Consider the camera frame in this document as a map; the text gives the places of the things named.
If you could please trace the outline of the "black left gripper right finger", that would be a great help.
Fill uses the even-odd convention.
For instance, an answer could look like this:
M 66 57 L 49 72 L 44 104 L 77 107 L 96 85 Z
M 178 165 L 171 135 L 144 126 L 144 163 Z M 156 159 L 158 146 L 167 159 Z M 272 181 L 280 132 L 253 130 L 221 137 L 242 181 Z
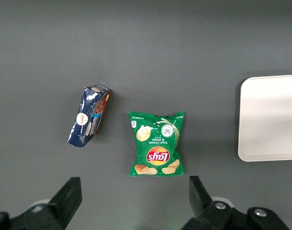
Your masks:
M 182 230 L 225 230 L 231 218 L 232 209 L 224 201 L 214 201 L 199 176 L 189 178 L 189 201 L 194 213 Z

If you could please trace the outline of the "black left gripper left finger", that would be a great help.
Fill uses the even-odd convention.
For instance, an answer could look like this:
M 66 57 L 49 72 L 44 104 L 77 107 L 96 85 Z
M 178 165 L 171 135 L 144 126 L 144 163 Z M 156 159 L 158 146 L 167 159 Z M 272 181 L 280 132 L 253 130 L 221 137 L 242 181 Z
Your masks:
M 26 230 L 64 230 L 82 202 L 81 181 L 71 177 L 47 203 L 36 203 L 23 214 Z

